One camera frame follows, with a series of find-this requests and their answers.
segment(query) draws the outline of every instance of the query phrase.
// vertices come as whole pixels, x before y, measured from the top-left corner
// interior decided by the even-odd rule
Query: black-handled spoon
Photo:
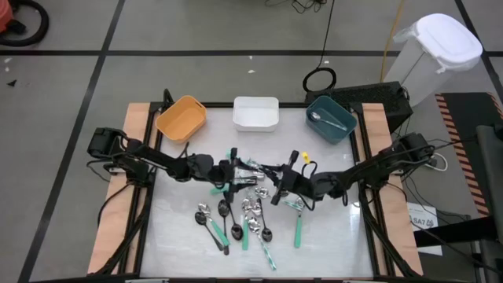
[[[223,246],[222,244],[220,244],[220,242],[217,240],[217,238],[215,236],[213,236],[213,233],[210,231],[210,229],[207,227],[206,225],[206,216],[204,215],[203,212],[201,211],[198,211],[196,212],[196,214],[194,215],[194,218],[196,219],[196,222],[197,224],[199,225],[203,225],[204,227],[206,227],[206,230],[208,231],[208,233],[211,235],[211,237],[213,238],[213,241],[215,241],[215,244],[217,244],[217,247],[220,251],[223,251]]]
[[[230,228],[230,233],[233,235],[233,238],[236,241],[241,241],[241,239],[243,238],[243,228],[241,228],[241,225],[237,224],[236,220],[234,220],[233,210],[232,208],[230,208],[229,203],[227,203],[227,207],[229,207],[230,216],[232,217],[234,223]]]
[[[226,217],[229,215],[229,206],[227,205],[226,200],[220,200],[218,203],[218,213],[223,218],[223,234],[227,237],[227,221]],[[223,247],[223,254],[229,255],[229,246]]]
[[[264,229],[262,229],[262,239],[267,243],[273,240],[273,231],[266,227],[266,220],[264,219],[264,207],[262,206],[262,200],[260,198],[257,199],[257,202],[260,204],[262,209],[262,222],[264,223]]]

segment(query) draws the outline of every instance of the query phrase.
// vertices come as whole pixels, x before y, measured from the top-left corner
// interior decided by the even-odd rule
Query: yellow cable
[[[390,37],[387,38],[386,47],[384,47],[384,55],[383,55],[383,64],[380,66],[380,81],[384,81],[384,69],[386,68],[386,55],[387,50],[390,47],[391,39],[393,39],[393,35],[395,34],[396,26],[398,25],[398,21],[400,20],[400,16],[402,15],[403,4],[405,0],[400,0],[400,4],[398,5],[398,11],[396,12],[395,22],[393,23],[393,27],[391,27]]]

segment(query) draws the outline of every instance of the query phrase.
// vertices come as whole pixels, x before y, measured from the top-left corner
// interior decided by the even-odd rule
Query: white table surface
[[[292,150],[306,151],[318,162],[318,172],[343,171],[354,165],[349,138],[331,145],[305,123],[305,109],[280,109],[280,123],[272,133],[244,133],[233,127],[231,108],[209,108],[207,122],[191,138],[189,154],[211,154],[218,163],[232,148],[238,148],[243,160],[251,157],[261,164],[288,162]],[[161,151],[178,156],[184,145],[163,138]],[[302,157],[294,169],[300,171]],[[260,183],[274,193],[270,180]],[[360,209],[351,205],[358,201],[353,187],[348,191],[350,204],[328,196],[318,202],[314,211],[303,211],[302,245],[294,248],[297,212],[280,203],[278,206],[263,200],[267,227],[273,240],[267,244],[276,263],[272,271],[259,239],[250,233],[249,248],[230,235],[232,219],[227,218],[230,254],[220,252],[203,226],[194,220],[197,204],[211,207],[211,216],[223,229],[217,204],[222,196],[211,196],[212,185],[207,182],[176,182],[158,171],[149,228],[141,266],[142,277],[372,277],[372,267],[365,227]],[[242,225],[241,190],[231,204],[236,221]]]

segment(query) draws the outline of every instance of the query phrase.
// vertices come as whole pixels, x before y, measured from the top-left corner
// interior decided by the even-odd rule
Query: gray floor
[[[51,16],[47,37],[23,50],[94,50],[88,56],[5,55],[0,47],[0,139],[8,162],[1,165],[0,277],[17,281],[40,216],[103,46],[119,0],[39,0]],[[399,0],[336,0],[328,50],[383,50]],[[498,0],[464,0],[488,51],[503,50],[503,12]],[[33,11],[20,18],[35,23]],[[126,0],[110,50],[320,50],[329,7],[299,15],[285,3],[265,7],[262,0]],[[454,0],[406,2],[404,28],[429,13],[445,13],[462,23]],[[400,50],[394,44],[392,50]],[[158,101],[162,89],[174,98],[232,101],[236,96],[275,96],[302,101],[302,79],[319,56],[108,56],[93,92],[68,173],[31,280],[83,276],[96,233],[97,211],[107,184],[85,168],[85,153],[95,127],[121,127],[127,104]],[[326,57],[338,87],[377,83],[381,57]],[[393,57],[388,58],[391,66]],[[503,58],[490,59],[503,75]],[[17,79],[15,87],[6,84]],[[310,87],[321,88],[320,75]],[[454,76],[441,92],[490,91],[496,94],[482,62]],[[427,138],[448,138],[433,97],[415,109],[409,125]],[[446,173],[420,169],[414,174],[421,194],[442,210],[477,216],[452,148],[442,150]]]

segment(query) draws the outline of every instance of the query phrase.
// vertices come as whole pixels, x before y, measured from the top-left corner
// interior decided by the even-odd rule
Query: vacuum cleaner
[[[22,35],[26,31],[26,26],[14,19],[14,13],[20,6],[30,6],[36,9],[41,17],[40,26],[37,32],[27,39],[6,39],[7,33]],[[32,0],[0,0],[0,46],[22,47],[40,42],[49,30],[49,14],[37,2]]]

